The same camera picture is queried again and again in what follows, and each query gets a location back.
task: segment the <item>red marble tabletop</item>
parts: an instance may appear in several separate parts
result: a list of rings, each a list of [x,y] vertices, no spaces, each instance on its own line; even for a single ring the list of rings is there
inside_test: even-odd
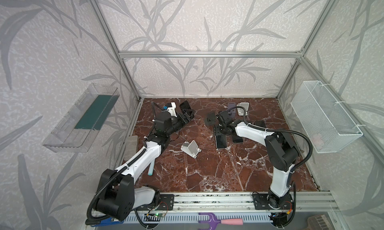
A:
[[[149,176],[148,167],[135,187],[152,185],[162,192],[206,191],[258,191],[267,192],[272,182],[273,166],[265,146],[249,139],[233,144],[227,136],[228,147],[216,149],[213,127],[206,127],[204,118],[209,112],[226,110],[230,102],[249,102],[248,122],[263,120],[268,128],[289,129],[275,98],[146,98],[139,113],[134,135],[139,136],[139,149],[143,137],[152,126],[151,101],[160,106],[167,102],[179,104],[188,100],[196,110],[195,118],[179,134],[171,135],[167,149],[155,161],[154,173]],[[201,152],[196,159],[181,151],[181,145],[195,140]],[[301,166],[292,176],[298,191],[317,191],[307,167]]]

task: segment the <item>black mounting plate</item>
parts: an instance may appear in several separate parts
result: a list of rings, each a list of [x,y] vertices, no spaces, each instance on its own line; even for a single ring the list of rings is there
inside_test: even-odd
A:
[[[173,210],[173,204],[175,200],[175,195],[174,194],[162,194],[160,193],[160,201],[165,202],[168,205],[168,211]],[[161,203],[157,210],[167,210],[167,205],[164,203]],[[145,206],[139,206],[137,207],[138,211],[148,211],[149,209]]]
[[[267,196],[268,194],[258,194],[258,193],[253,193],[252,198],[253,198],[253,204],[255,205],[255,210],[274,210],[268,205],[267,201]],[[292,196],[289,194],[289,201],[292,203]],[[283,205],[285,210],[289,210],[291,208],[291,205],[287,202],[284,203]]]

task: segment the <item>light blue handle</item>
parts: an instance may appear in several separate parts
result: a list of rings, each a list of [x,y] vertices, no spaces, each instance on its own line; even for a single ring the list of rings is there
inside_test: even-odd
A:
[[[151,164],[149,165],[149,170],[148,170],[148,175],[149,176],[152,176],[153,174],[153,168],[155,167],[155,159],[153,159],[153,161],[151,161]]]

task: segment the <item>gray floor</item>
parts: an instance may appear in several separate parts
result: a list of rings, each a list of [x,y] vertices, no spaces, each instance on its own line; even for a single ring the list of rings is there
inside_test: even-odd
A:
[[[295,218],[292,222],[285,227],[285,230],[300,230],[305,229],[307,224],[308,217],[325,214],[325,212],[300,212],[295,214]],[[175,223],[175,224],[159,224],[155,229],[156,230],[170,230],[170,229],[180,229],[180,230],[197,230],[197,229],[207,229],[209,228],[208,224],[198,224],[198,223]],[[139,224],[118,224],[118,225],[110,225],[105,227],[96,227],[95,230],[127,230],[127,229],[137,229],[144,230]],[[216,228],[217,230],[276,230],[276,227],[272,226],[270,223],[244,223],[242,226],[234,226],[234,225],[224,225],[219,224]]]

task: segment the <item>toy fork with pink handle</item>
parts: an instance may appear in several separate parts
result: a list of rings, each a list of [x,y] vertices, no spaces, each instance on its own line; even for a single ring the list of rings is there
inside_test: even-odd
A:
[[[216,215],[214,215],[211,212],[199,212],[199,215],[208,215],[209,216],[209,220],[199,221],[199,223],[208,223],[209,228],[206,228],[206,229],[200,229],[199,228],[199,230],[215,230],[219,223],[228,224],[228,225],[243,225],[243,219],[242,218],[231,218],[231,219],[218,220]]]

